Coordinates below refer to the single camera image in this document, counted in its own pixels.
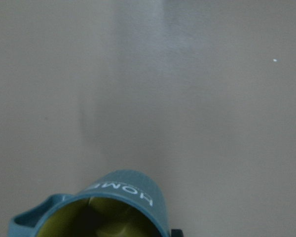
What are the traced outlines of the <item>blue cup yellow inside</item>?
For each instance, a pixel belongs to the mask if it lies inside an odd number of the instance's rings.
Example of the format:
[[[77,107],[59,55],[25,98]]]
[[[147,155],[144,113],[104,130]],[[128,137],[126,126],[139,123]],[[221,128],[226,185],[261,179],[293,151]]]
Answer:
[[[13,217],[10,237],[168,237],[160,188],[134,170],[111,172],[77,194],[54,194]]]

